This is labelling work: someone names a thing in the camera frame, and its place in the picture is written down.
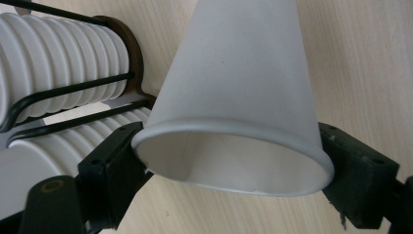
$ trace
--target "white paper cup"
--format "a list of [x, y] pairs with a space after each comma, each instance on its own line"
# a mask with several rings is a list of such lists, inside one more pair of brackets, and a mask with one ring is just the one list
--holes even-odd
[[[65, 85], [69, 86], [85, 82], [86, 65], [82, 56], [80, 45], [76, 41], [73, 33], [67, 28], [65, 24], [57, 19], [44, 18], [43, 20], [48, 23], [56, 32], [57, 36], [62, 41], [63, 49], [66, 51], [66, 54], [68, 56], [69, 80]], [[73, 94], [67, 95], [63, 109], [71, 109], [75, 107], [80, 102], [82, 97], [83, 92], [75, 92]]]
[[200, 0], [131, 146], [155, 174], [204, 187], [323, 189], [334, 168], [321, 148], [295, 1]]
[[[57, 36], [52, 27], [40, 18], [34, 17], [32, 15], [26, 15], [22, 17], [26, 22], [28, 22], [33, 29], [38, 32], [39, 38], [42, 40], [43, 44], [46, 45], [45, 53], [49, 55], [52, 79], [51, 87], [59, 88], [64, 87], [70, 82], [69, 74], [69, 59], [67, 57], [66, 51], [64, 50], [64, 45], [61, 39]], [[58, 112], [63, 108], [66, 102], [67, 96], [54, 97], [51, 99], [51, 105], [45, 110], [45, 112], [37, 114], [41, 116], [49, 113]], [[39, 104], [45, 104], [47, 100], [39, 102]], [[35, 116], [34, 113], [29, 113], [29, 116]]]
[[[22, 49], [28, 56], [28, 65], [32, 75], [32, 92], [37, 93], [51, 89], [53, 87], [52, 60], [45, 43], [40, 38], [39, 32], [32, 24], [16, 14], [2, 14], [1, 18], [16, 32], [17, 37], [21, 41]], [[50, 106], [50, 100], [35, 103], [25, 110], [27, 113], [22, 114], [22, 118], [19, 117], [18, 121], [23, 121], [26, 115], [33, 117], [41, 116], [47, 112]]]
[[[129, 56], [122, 39], [106, 27], [66, 19], [0, 15], [2, 70], [0, 123], [9, 108], [22, 98], [54, 88], [97, 80], [129, 71]], [[27, 107], [28, 116], [70, 109], [118, 97], [127, 81], [42, 100]]]

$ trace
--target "black metal rack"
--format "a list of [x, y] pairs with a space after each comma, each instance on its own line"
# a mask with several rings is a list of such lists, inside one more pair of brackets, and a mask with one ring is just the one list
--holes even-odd
[[[24, 9], [31, 10], [31, 11], [46, 13], [46, 14], [49, 14], [49, 15], [57, 16], [57, 17], [67, 18], [67, 19], [71, 19], [71, 20], [79, 20], [79, 21], [83, 21], [83, 22], [87, 22], [87, 23], [93, 23], [93, 24], [101, 25], [101, 26], [109, 26], [109, 24], [110, 24], [107, 21], [109, 19], [104, 20], [103, 17], [90, 18], [90, 17], [79, 15], [79, 14], [67, 12], [67, 11], [64, 11], [64, 10], [61, 10], [61, 9], [56, 9], [56, 8], [44, 6], [44, 5], [37, 4], [37, 3], [27, 2], [27, 1], [0, 0], [0, 3], [7, 4], [7, 5], [10, 5], [10, 6], [24, 8]], [[134, 46], [134, 49], [137, 49], [137, 52], [140, 54], [140, 48], [138, 47], [137, 42], [135, 42], [135, 44], [133, 44], [133, 46]], [[100, 79], [97, 79], [97, 80], [88, 81], [88, 82], [79, 83], [79, 84], [70, 85], [70, 86], [61, 87], [61, 88], [56, 88], [56, 89], [52, 89], [52, 90], [47, 90], [47, 91], [35, 93], [35, 94], [32, 94], [30, 96], [27, 96], [27, 97], [24, 97], [24, 98], [20, 99], [19, 101], [14, 103], [12, 105], [12, 107], [9, 109], [4, 122], [0, 125], [0, 133], [6, 133], [7, 131], [12, 129], [13, 127], [23, 125], [23, 124], [26, 124], [28, 122], [31, 122], [31, 121], [34, 121], [34, 120], [37, 120], [37, 119], [41, 119], [41, 118], [45, 118], [45, 117], [48, 117], [48, 116], [51, 116], [51, 115], [55, 115], [55, 114], [58, 114], [60, 112], [63, 112], [63, 111], [67, 110], [67, 109], [63, 109], [63, 110], [61, 110], [60, 112], [57, 112], [57, 113], [47, 113], [43, 116], [36, 117], [36, 118], [29, 117], [25, 121], [23, 121], [21, 123], [17, 123], [17, 119], [18, 119], [19, 115], [22, 113], [22, 111], [26, 107], [28, 107], [28, 106], [30, 106], [33, 103], [36, 103], [38, 101], [48, 99], [48, 98], [55, 98], [55, 97], [59, 97], [59, 96], [63, 96], [63, 95], [68, 95], [68, 94], [72, 94], [72, 93], [75, 93], [75, 92], [78, 92], [78, 91], [84, 91], [86, 89], [90, 89], [90, 88], [94, 88], [94, 87], [98, 87], [98, 86], [103, 86], [103, 85], [107, 85], [107, 84], [122, 81], [122, 80], [130, 80], [130, 79], [136, 78], [136, 77], [138, 79], [140, 79], [140, 82], [141, 82], [141, 77], [143, 76], [143, 61], [142, 61], [142, 59], [134, 58], [133, 61], [131, 61], [131, 62], [135, 62], [137, 64], [134, 65], [134, 69], [130, 69], [129, 73], [120, 74], [120, 75], [111, 76], [111, 77], [106, 77], [106, 78], [100, 78]]]

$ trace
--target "cup rim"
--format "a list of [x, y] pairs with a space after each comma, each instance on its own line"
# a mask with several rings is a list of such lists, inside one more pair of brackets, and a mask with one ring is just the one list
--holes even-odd
[[[303, 139], [300, 136], [294, 135], [292, 133], [274, 128], [263, 126], [247, 121], [239, 121], [234, 119], [226, 118], [185, 118], [177, 120], [169, 120], [166, 122], [149, 125], [140, 131], [131, 141], [131, 147], [138, 156], [138, 147], [142, 145], [145, 141], [150, 140], [154, 137], [159, 137], [167, 134], [180, 134], [180, 133], [210, 133], [210, 134], [222, 134], [236, 137], [248, 137], [253, 139], [258, 139], [274, 144], [278, 144], [285, 148], [291, 149], [303, 156], [307, 156], [309, 159], [313, 160], [321, 170], [325, 171], [327, 175], [324, 179], [318, 180], [317, 186], [308, 187], [306, 189], [301, 189], [294, 193], [253, 193], [257, 195], [267, 195], [267, 196], [302, 196], [318, 192], [327, 186], [334, 176], [334, 167], [329, 156], [322, 151], [320, 147], [313, 145]], [[156, 172], [160, 176], [169, 177], [162, 172]], [[226, 190], [232, 192], [242, 192], [242, 193], [252, 193], [246, 191], [237, 191], [233, 189], [226, 189], [222, 187], [215, 187], [213, 185], [198, 184], [203, 187], [215, 188], [219, 190]]]

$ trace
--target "light wooden surface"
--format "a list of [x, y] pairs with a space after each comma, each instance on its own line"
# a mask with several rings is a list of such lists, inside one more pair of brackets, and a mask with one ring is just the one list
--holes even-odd
[[[196, 0], [40, 1], [122, 20], [145, 60], [144, 90], [157, 94]], [[413, 2], [298, 0], [321, 122], [337, 126], [413, 175]], [[241, 195], [154, 176], [116, 233], [387, 233], [345, 231], [322, 193], [300, 198]]]

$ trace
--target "wood grain surface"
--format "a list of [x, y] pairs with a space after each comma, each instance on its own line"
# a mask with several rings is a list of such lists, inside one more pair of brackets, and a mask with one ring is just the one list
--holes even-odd
[[[196, 0], [39, 1], [128, 25], [141, 46], [143, 89], [156, 95]], [[298, 0], [321, 122], [341, 128], [413, 175], [413, 2]], [[214, 191], [154, 176], [118, 231], [103, 233], [387, 233], [347, 231], [322, 193], [273, 198]]]

